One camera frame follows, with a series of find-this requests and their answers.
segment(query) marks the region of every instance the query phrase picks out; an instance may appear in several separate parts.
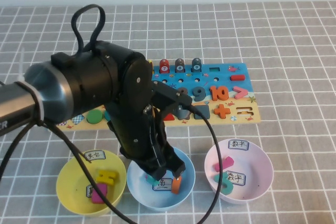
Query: grid tablecloth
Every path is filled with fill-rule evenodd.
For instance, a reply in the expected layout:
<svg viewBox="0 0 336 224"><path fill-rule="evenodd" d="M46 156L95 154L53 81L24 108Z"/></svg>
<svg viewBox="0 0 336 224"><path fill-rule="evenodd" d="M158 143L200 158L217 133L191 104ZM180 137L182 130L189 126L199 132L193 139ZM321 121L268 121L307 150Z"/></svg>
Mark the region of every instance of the grid tablecloth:
<svg viewBox="0 0 336 224"><path fill-rule="evenodd" d="M70 19L79 7L0 8L0 80L18 76L50 55L77 50ZM214 126L219 140L245 138L269 155L275 177L271 189L249 204L219 201L207 223L335 223L336 211L336 2L238 3L106 6L102 40L161 59L195 57L203 63L247 64L262 122ZM98 20L95 10L80 18L88 40ZM17 131L0 137L0 158ZM109 131L67 133L82 151L118 152ZM169 142L187 153L196 168L193 192L179 207L154 213L128 189L118 208L141 224L195 223L214 193L204 174L212 146L206 127L171 127ZM33 128L19 144L0 183L0 224L122 223L113 214L84 218L58 201L57 175L70 158L65 144L45 129Z"/></svg>

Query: pink bowl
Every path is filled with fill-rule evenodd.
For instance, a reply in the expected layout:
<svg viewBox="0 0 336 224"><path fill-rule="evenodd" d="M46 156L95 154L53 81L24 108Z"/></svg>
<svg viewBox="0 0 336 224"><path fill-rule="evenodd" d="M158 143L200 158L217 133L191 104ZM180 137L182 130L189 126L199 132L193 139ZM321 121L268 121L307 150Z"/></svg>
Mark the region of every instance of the pink bowl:
<svg viewBox="0 0 336 224"><path fill-rule="evenodd" d="M264 195L273 182L273 165L267 154L259 146L243 139L225 139L219 142L222 159L230 156L233 166L223 170L228 172L228 179L234 184L232 193L219 197L232 204L243 204ZM217 189L214 176L219 174L214 165L218 163L216 147L207 153L204 170L213 191Z"/></svg>

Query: pink letter piece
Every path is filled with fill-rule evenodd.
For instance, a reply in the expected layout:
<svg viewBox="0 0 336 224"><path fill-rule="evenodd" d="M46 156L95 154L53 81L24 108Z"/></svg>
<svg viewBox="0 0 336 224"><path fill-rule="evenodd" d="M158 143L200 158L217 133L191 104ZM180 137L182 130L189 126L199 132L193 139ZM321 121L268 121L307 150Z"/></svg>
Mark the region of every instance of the pink letter piece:
<svg viewBox="0 0 336 224"><path fill-rule="evenodd" d="M231 157L227 157L225 160L222 160L223 170L233 166L234 163L235 161ZM214 168L216 172L219 172L219 163L215 164Z"/></svg>
<svg viewBox="0 0 336 224"><path fill-rule="evenodd" d="M107 195L107 185L102 184L102 183L98 183L97 186L101 190L101 192L104 194L104 196L106 197L106 195ZM93 189L93 192L92 192L91 200L92 200L92 203L94 203L94 204L103 204L104 203L104 201L98 195L97 191L94 190L94 189Z"/></svg>
<svg viewBox="0 0 336 224"><path fill-rule="evenodd" d="M237 86L233 87L233 91L237 92L238 94L235 95L235 99L240 99L243 98L244 96L246 96L248 94L248 90L247 89L243 89Z"/></svg>

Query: orange plus sign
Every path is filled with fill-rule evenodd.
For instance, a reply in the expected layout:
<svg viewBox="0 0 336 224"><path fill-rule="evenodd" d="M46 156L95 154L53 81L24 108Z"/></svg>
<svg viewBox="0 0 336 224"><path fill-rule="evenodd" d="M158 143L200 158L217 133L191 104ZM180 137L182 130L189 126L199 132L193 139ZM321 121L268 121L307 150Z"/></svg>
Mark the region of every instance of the orange plus sign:
<svg viewBox="0 0 336 224"><path fill-rule="evenodd" d="M215 115L219 115L221 119L226 119L226 115L230 114L230 109L224 107L223 104L218 105L218 108L214 109Z"/></svg>

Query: blue bowl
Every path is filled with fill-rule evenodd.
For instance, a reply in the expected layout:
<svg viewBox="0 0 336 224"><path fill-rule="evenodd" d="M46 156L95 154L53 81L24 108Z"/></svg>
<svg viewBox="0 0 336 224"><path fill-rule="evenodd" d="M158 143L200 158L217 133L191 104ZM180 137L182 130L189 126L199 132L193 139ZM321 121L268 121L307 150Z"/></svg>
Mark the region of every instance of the blue bowl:
<svg viewBox="0 0 336 224"><path fill-rule="evenodd" d="M160 184L153 187L146 179L146 173L132 161L127 171L127 185L133 197L142 205L153 211L168 211L183 202L195 185L195 168L190 158L181 150L174 148L177 156L185 163L180 191L173 194L170 191L173 174L170 171L163 176Z"/></svg>

